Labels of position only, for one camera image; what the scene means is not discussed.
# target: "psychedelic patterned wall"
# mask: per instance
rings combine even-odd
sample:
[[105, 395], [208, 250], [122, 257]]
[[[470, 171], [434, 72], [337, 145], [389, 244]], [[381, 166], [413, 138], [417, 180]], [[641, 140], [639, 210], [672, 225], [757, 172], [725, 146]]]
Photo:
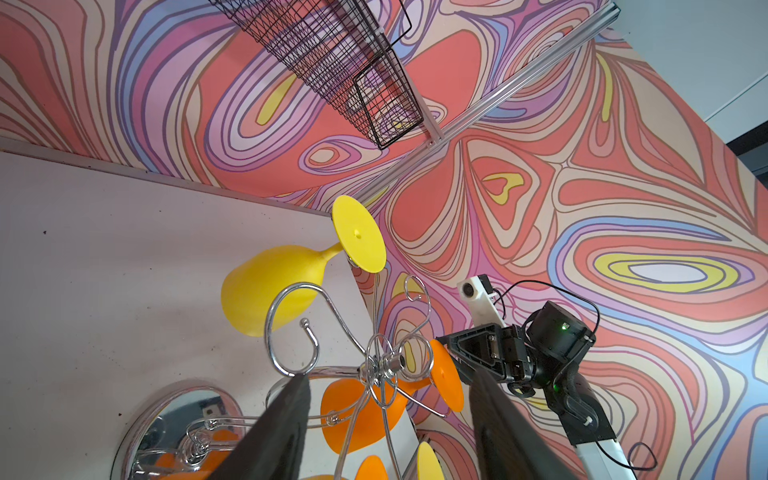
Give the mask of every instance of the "psychedelic patterned wall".
[[[600, 3], [411, 0], [396, 51], [445, 124]], [[325, 207], [425, 140], [376, 150], [207, 0], [0, 0], [0, 45], [0, 135], [261, 197]]]
[[[601, 309], [581, 372], [624, 451], [643, 441], [656, 452], [660, 468], [638, 478], [766, 477], [768, 191], [612, 31], [372, 210], [389, 264], [357, 275], [381, 333], [398, 339], [424, 318], [403, 293], [406, 272], [431, 293], [427, 337], [471, 326], [455, 288], [468, 276], [487, 273], [502, 289], [551, 282]], [[512, 290], [508, 319], [545, 300], [594, 325], [591, 309], [526, 285]], [[420, 396], [448, 411], [434, 389]], [[544, 399], [514, 401], [584, 477]], [[453, 478], [477, 478], [468, 407], [446, 420], [410, 413]], [[650, 464], [639, 450], [636, 465]]]
[[[445, 124], [600, 3], [413, 0], [397, 52]], [[397, 36], [397, 3], [370, 5]], [[375, 150], [205, 0], [0, 1], [0, 135], [317, 209], [424, 140]], [[469, 326], [454, 291], [467, 276], [551, 281], [601, 307], [582, 372], [622, 443], [659, 455], [642, 477], [766, 477], [768, 193], [613, 34], [371, 209], [389, 264], [359, 284], [380, 331], [403, 335], [422, 318], [404, 301], [405, 272], [432, 293], [428, 336]], [[594, 319], [523, 286], [509, 315], [546, 299]], [[445, 410], [433, 390], [420, 395]], [[542, 399], [518, 405], [579, 472]], [[477, 478], [468, 410], [411, 413], [454, 479]]]

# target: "yellow wine glass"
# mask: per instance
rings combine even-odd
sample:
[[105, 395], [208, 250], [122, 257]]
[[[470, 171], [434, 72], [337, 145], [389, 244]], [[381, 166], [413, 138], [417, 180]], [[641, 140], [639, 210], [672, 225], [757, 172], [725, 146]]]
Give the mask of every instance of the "yellow wine glass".
[[[294, 283], [321, 285], [326, 264], [342, 251], [366, 272], [378, 273], [384, 268], [381, 230], [359, 201], [346, 195], [336, 198], [331, 217], [339, 237], [336, 245], [321, 252], [299, 245], [270, 248], [227, 275], [221, 286], [221, 306], [232, 326], [249, 336], [263, 336], [266, 312], [277, 294]], [[292, 292], [280, 304], [273, 329], [301, 315], [316, 295], [308, 289]]]

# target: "white tabletop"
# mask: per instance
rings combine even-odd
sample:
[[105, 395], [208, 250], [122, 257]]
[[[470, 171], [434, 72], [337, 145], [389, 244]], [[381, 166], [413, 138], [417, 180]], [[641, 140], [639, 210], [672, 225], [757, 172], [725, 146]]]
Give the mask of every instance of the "white tabletop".
[[[0, 152], [0, 401], [6, 478], [108, 478], [118, 444], [139, 408], [184, 379], [228, 391], [259, 415], [280, 374], [263, 339], [224, 318], [220, 286], [266, 248], [336, 242], [331, 220], [242, 200]], [[343, 256], [323, 286], [358, 338], [372, 324]], [[307, 311], [319, 365], [362, 356], [322, 300]], [[296, 323], [275, 332], [288, 366], [310, 357]], [[312, 412], [322, 388], [313, 385]], [[401, 468], [416, 448], [404, 415], [393, 432]], [[386, 444], [351, 454], [354, 478]], [[301, 476], [333, 473], [336, 455], [319, 430], [306, 440]]]

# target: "gray wall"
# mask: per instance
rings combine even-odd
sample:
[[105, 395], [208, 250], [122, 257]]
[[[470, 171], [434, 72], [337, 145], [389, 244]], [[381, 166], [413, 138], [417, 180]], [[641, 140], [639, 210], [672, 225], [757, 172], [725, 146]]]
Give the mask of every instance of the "gray wall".
[[614, 28], [723, 141], [768, 120], [768, 0], [616, 3]]

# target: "wire mesh basket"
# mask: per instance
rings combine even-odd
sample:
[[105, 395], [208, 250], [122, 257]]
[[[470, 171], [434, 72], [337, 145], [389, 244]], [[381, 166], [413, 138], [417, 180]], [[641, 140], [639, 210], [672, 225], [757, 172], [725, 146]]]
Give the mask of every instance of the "wire mesh basket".
[[364, 0], [209, 1], [379, 149], [424, 121], [400, 60]]

